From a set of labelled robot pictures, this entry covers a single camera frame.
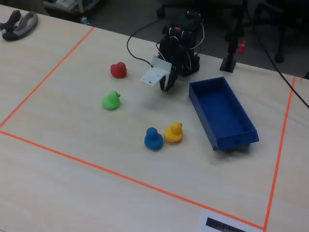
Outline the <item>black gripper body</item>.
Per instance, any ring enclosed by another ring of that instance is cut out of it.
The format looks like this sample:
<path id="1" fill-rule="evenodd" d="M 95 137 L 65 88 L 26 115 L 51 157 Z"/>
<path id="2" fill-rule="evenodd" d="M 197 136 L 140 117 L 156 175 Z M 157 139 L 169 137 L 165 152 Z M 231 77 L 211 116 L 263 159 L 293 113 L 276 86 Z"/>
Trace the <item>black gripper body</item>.
<path id="1" fill-rule="evenodd" d="M 171 52 L 169 61 L 172 64 L 170 76 L 189 76 L 191 74 L 191 61 L 188 52 Z"/>

